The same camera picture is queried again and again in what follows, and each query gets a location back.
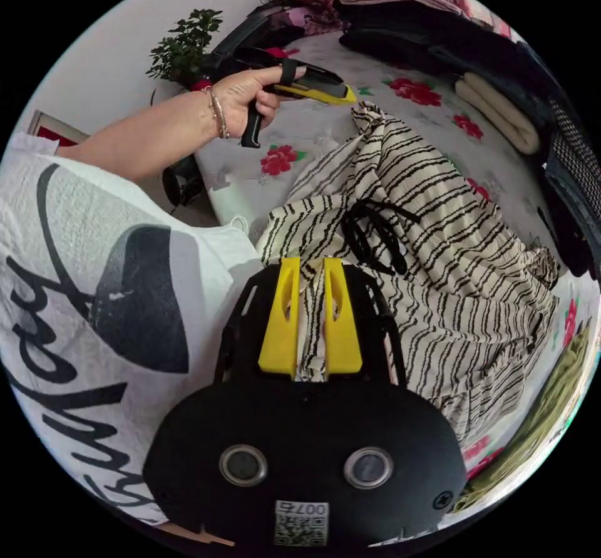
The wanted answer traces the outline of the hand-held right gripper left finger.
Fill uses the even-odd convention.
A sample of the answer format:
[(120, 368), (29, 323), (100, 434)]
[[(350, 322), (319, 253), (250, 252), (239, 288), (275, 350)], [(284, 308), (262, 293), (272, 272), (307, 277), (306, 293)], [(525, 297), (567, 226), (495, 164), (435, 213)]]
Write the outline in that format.
[(263, 373), (279, 376), (297, 373), (299, 283), (300, 259), (283, 259), (259, 354), (258, 366)]

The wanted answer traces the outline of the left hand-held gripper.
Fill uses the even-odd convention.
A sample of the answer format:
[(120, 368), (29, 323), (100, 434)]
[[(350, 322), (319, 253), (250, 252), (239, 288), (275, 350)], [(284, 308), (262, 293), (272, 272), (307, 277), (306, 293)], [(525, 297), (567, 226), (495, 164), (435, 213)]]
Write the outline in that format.
[(264, 49), (241, 47), (233, 55), (235, 71), (280, 68), (280, 79), (268, 92), (287, 100), (312, 100), (325, 105), (351, 105), (357, 98), (337, 74), (291, 58), (279, 58)]

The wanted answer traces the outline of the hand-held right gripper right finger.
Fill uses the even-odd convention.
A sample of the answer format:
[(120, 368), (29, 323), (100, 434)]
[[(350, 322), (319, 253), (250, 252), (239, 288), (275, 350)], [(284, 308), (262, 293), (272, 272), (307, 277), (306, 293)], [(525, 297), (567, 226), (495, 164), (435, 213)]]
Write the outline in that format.
[(324, 259), (324, 341), (327, 375), (356, 375), (362, 356), (351, 294), (340, 259)]

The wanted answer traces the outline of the person's left hand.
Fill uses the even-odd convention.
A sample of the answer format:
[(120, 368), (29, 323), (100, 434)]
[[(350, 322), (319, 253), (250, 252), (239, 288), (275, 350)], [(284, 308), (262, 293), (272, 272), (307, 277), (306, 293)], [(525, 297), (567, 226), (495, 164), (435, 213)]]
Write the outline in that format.
[(213, 115), (215, 138), (240, 138), (245, 131), (250, 109), (261, 116), (260, 127), (271, 124), (281, 99), (267, 88), (280, 82), (281, 65), (259, 70), (244, 70), (229, 75), (207, 91)]

